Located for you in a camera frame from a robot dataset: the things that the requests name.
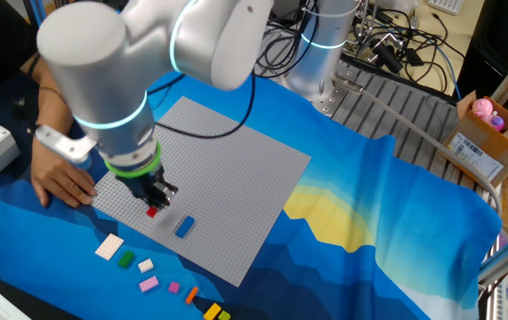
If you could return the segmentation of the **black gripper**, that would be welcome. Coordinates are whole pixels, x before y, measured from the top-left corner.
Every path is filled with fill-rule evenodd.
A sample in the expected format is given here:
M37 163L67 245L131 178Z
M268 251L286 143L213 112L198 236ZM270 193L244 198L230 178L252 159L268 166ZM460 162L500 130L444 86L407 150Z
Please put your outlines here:
M159 181L164 174L163 166L145 173L135 179L124 179L124 184L132 195L148 206L155 206L158 210L168 208L178 188L166 181Z

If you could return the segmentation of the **person's left hand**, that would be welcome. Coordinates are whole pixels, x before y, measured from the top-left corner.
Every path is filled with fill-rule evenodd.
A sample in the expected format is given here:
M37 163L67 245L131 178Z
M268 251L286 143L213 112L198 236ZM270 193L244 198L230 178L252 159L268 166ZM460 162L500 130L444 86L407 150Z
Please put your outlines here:
M37 140L32 143L30 174L36 196L44 207L50 203L50 195L77 208L91 204L97 194L88 172L77 169Z

